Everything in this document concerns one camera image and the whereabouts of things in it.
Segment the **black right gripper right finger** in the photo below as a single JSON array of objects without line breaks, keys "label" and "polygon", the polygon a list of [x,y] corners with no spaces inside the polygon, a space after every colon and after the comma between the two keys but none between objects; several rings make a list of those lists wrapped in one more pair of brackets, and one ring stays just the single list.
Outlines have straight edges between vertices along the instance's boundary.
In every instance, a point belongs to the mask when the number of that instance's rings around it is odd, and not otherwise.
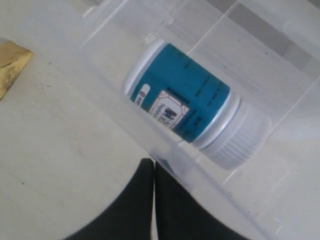
[{"label": "black right gripper right finger", "polygon": [[159,163],[155,164],[155,218],[160,240],[246,240],[203,208]]}]

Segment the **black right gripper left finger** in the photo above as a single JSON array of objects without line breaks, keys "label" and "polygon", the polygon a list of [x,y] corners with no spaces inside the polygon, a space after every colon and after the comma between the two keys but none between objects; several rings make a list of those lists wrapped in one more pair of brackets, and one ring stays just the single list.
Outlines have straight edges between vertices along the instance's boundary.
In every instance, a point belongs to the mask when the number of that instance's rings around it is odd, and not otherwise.
[{"label": "black right gripper left finger", "polygon": [[155,165],[141,159],[119,196],[98,217],[67,240],[150,240],[154,204]]}]

